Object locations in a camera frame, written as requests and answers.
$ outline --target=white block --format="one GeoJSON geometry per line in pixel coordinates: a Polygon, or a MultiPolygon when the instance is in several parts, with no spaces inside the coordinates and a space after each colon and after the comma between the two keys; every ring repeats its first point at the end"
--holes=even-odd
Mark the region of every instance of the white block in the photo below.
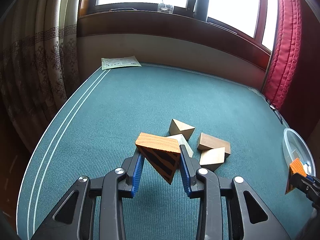
{"type": "Polygon", "coordinates": [[[184,138],[184,136],[182,134],[171,135],[171,136],[168,136],[168,138],[177,139],[179,145],[183,144],[187,149],[189,157],[192,158],[193,150],[191,149],[190,145],[188,144],[188,142],[186,141],[186,139],[184,138]]]}

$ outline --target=black thermos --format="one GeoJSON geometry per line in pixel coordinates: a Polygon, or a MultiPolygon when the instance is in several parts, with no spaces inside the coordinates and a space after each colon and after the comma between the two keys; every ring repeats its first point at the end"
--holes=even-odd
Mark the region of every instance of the black thermos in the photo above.
{"type": "Polygon", "coordinates": [[[209,0],[196,0],[194,18],[200,21],[207,21],[209,0]]]}

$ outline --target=light wooden block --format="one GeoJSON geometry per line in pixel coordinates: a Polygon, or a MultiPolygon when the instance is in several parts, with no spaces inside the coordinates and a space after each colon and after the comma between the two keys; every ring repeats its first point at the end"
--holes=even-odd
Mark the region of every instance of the light wooden block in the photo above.
{"type": "Polygon", "coordinates": [[[224,163],[224,155],[225,155],[225,148],[217,148],[217,149],[210,149],[204,150],[201,153],[200,157],[200,165],[203,168],[207,168],[210,171],[215,171],[221,164],[224,163]]]}
{"type": "Polygon", "coordinates": [[[186,140],[189,140],[191,134],[195,128],[191,125],[188,125],[184,122],[180,122],[176,119],[171,120],[171,124],[169,127],[170,135],[182,134],[186,140]]]}
{"type": "Polygon", "coordinates": [[[230,143],[211,135],[201,133],[198,138],[198,150],[210,150],[216,148],[225,148],[225,159],[231,154],[230,143]]]}
{"type": "Polygon", "coordinates": [[[171,184],[180,160],[178,140],[140,133],[136,146],[164,180],[171,184]]]}
{"type": "Polygon", "coordinates": [[[171,135],[171,136],[168,136],[167,138],[177,139],[179,145],[183,144],[187,149],[189,157],[192,158],[193,150],[191,149],[190,145],[188,144],[188,142],[186,141],[186,139],[182,134],[171,135]]]}

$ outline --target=blue gripper pad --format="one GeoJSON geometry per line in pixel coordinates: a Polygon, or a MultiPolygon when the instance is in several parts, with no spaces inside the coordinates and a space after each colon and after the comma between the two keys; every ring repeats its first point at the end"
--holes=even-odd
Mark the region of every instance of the blue gripper pad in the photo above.
{"type": "Polygon", "coordinates": [[[312,182],[314,182],[313,178],[312,178],[311,176],[309,176],[308,174],[307,174],[307,179],[309,179],[309,180],[311,180],[312,182]]]}
{"type": "Polygon", "coordinates": [[[142,154],[139,154],[137,164],[134,168],[134,172],[133,172],[133,176],[132,176],[131,197],[134,197],[139,189],[143,164],[144,164],[144,157],[142,154]]]}
{"type": "Polygon", "coordinates": [[[190,174],[187,169],[186,161],[184,159],[183,154],[180,154],[179,160],[179,170],[181,174],[182,184],[184,188],[184,192],[187,193],[187,196],[190,196],[191,193],[191,183],[190,183],[190,174]]]}

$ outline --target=black striped block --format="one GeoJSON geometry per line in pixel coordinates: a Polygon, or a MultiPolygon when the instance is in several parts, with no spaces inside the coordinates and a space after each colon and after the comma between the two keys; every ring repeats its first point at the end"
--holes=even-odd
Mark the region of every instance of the black striped block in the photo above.
{"type": "Polygon", "coordinates": [[[171,184],[180,159],[178,140],[140,133],[136,146],[164,180],[171,184]]]}

